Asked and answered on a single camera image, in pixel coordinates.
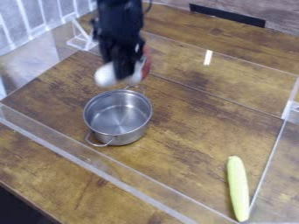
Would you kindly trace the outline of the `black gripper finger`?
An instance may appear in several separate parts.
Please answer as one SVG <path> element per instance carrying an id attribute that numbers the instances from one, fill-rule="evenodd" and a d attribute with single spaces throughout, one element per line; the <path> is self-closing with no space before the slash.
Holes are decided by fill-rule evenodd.
<path id="1" fill-rule="evenodd" d="M 119 80 L 130 77 L 135 72 L 136 62 L 144 56 L 144 45 L 115 45 L 112 48 L 111 59 L 116 78 Z"/>

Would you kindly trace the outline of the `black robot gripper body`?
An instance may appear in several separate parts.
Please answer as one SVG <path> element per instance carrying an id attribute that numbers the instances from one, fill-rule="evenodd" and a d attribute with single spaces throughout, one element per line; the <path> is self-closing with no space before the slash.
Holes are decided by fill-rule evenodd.
<path id="1" fill-rule="evenodd" d="M 97 0 L 97 16 L 89 23 L 104 59 L 112 58 L 114 47 L 140 53 L 146 44 L 140 36 L 144 26 L 142 0 Z"/>

